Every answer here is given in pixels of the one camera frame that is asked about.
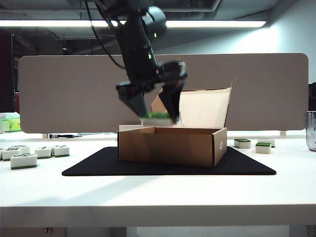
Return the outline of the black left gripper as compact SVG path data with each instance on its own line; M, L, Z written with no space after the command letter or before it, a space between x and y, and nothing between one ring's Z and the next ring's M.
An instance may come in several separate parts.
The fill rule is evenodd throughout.
M128 82L116 86L118 98L137 116L147 112L144 93L162 86L163 105L174 122L179 121L179 101L186 80L185 63L169 61L159 64L151 40L166 32L165 22L119 22L116 38L122 53Z

